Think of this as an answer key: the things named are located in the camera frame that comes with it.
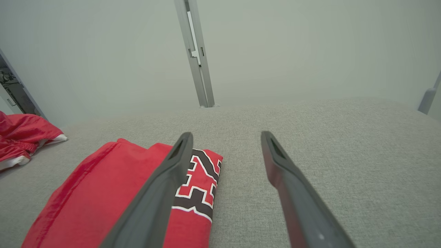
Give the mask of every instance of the doorway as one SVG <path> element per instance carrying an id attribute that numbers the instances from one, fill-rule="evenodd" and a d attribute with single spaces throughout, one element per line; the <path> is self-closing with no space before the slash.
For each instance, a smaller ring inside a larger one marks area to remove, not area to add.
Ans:
<path id="1" fill-rule="evenodd" d="M 8 67 L 5 59 L 0 54 L 0 97 L 9 109 L 17 113 L 34 114 L 41 116 L 32 100 L 25 91 L 24 86 Z"/>

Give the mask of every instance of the printed number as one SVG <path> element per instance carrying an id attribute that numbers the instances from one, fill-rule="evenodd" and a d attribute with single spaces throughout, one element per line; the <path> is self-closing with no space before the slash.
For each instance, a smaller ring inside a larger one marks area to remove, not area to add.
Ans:
<path id="1" fill-rule="evenodd" d="M 213 202 L 220 170 L 220 161 L 217 161 L 215 166 L 207 153 L 193 149 L 187 182 L 176 191 L 172 208 L 193 211 L 212 221 Z"/>

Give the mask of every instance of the gray fabric surface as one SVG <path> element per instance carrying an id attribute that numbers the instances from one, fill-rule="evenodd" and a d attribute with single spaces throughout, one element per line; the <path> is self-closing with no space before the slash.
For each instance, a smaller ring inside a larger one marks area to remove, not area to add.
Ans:
<path id="1" fill-rule="evenodd" d="M 18 247 L 51 193 L 100 146 L 125 138 L 224 156 L 210 247 L 288 247 L 277 191 L 269 184 L 260 132 L 271 131 L 360 247 L 439 247 L 441 125 L 380 99 L 195 109 L 99 120 L 63 129 L 69 141 L 0 174 L 0 247 Z"/>

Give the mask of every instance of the folded red shirt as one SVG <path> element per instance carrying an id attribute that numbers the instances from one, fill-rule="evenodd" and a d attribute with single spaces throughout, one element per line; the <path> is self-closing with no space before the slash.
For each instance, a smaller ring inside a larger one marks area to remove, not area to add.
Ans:
<path id="1" fill-rule="evenodd" d="M 54 191 L 22 247 L 98 247 L 172 146 L 124 139 L 88 156 Z M 178 188 L 164 247 L 208 247 L 222 156 L 193 149 Z"/>

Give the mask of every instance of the vertical metal post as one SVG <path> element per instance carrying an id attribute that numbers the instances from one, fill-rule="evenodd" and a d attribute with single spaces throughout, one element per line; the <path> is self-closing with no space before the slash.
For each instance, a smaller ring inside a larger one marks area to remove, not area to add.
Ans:
<path id="1" fill-rule="evenodd" d="M 211 87 L 210 71 L 208 70 L 207 50 L 205 49 L 204 38 L 202 35 L 201 20 L 199 18 L 198 4 L 196 0 L 188 0 L 191 18 L 193 19 L 194 34 L 196 36 L 197 49 L 201 59 L 202 76 L 204 77 L 205 92 L 209 107 L 214 107 L 213 89 Z"/>
<path id="2" fill-rule="evenodd" d="M 175 0 L 176 12 L 178 14 L 179 24 L 181 26 L 182 37 L 184 38 L 185 50 L 187 52 L 188 62 L 190 63 L 191 74 L 193 75 L 196 94 L 198 95 L 201 108 L 211 107 L 207 103 L 204 84 L 201 73 L 199 72 L 199 63 L 197 57 L 193 57 L 191 52 L 195 50 L 193 37 L 191 35 L 190 22 L 187 16 L 187 6 L 184 0 Z"/>

